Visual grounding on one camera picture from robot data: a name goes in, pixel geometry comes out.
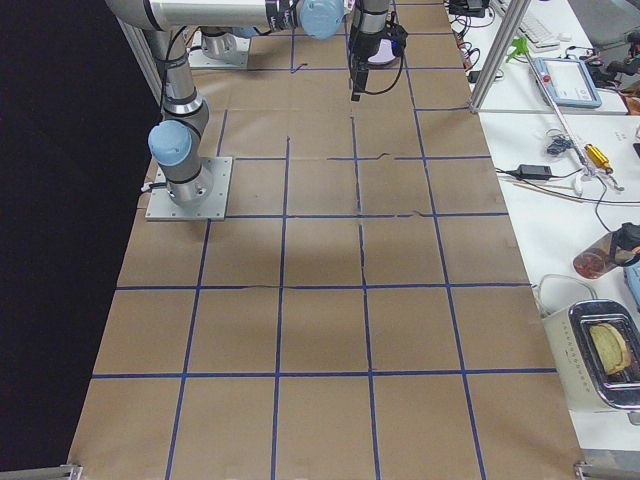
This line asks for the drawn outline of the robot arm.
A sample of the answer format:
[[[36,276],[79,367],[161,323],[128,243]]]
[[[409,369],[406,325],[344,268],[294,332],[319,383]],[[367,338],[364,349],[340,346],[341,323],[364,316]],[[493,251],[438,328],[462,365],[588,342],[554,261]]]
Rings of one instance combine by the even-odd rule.
[[[204,55],[222,60],[237,51],[237,38],[250,39],[258,34],[254,27],[201,27],[201,49]]]
[[[152,156],[166,179],[170,201],[179,207],[210,197],[214,176],[198,154],[209,106],[193,83],[182,35],[188,26],[213,34],[269,35],[302,29],[324,40],[340,27],[342,1],[110,1],[111,12],[142,30],[161,80],[161,122],[148,136]]]

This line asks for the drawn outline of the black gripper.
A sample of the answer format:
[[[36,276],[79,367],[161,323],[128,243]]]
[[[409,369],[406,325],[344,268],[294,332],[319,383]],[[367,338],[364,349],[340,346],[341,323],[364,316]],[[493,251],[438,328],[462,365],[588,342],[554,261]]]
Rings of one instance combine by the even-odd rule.
[[[349,68],[351,74],[351,101],[359,102],[361,87],[358,76],[369,70],[369,58],[379,50],[381,33],[366,33],[359,29],[351,29],[349,37]]]

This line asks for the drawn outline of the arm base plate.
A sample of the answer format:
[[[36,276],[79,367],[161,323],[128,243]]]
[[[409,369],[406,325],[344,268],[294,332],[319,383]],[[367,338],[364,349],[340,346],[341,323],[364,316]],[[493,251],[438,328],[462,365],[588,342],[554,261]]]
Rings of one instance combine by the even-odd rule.
[[[204,55],[201,49],[201,32],[195,33],[188,48],[189,64],[192,70],[245,70],[248,65],[250,39],[237,38],[237,51],[222,60],[214,60]]]
[[[224,221],[232,178],[232,157],[202,157],[199,175],[191,182],[168,182],[157,168],[156,183],[148,200],[146,219],[150,221]]]

